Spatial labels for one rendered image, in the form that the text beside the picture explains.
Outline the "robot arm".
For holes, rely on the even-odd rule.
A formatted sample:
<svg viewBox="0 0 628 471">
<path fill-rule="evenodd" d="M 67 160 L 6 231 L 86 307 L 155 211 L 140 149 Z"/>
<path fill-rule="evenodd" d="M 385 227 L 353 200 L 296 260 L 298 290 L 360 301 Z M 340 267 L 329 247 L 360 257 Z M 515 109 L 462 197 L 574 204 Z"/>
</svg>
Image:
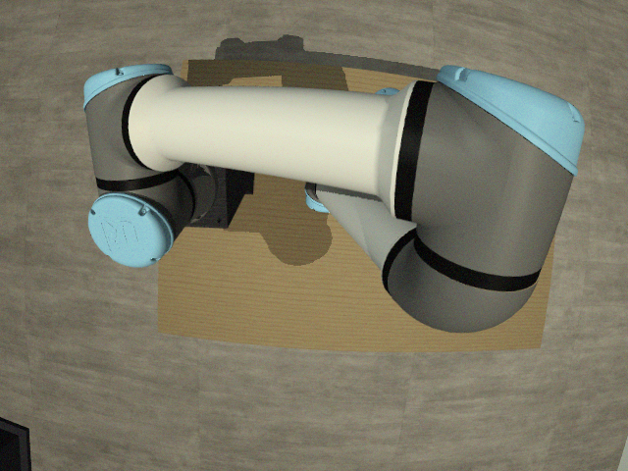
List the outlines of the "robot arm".
<svg viewBox="0 0 628 471">
<path fill-rule="evenodd" d="M 437 80 L 367 93 L 191 86 L 164 64 L 95 74 L 90 234 L 147 267 L 213 206 L 214 167 L 308 182 L 307 206 L 334 216 L 407 314 L 450 333 L 493 328 L 537 285 L 585 124 L 510 78 L 446 65 Z"/>
</svg>

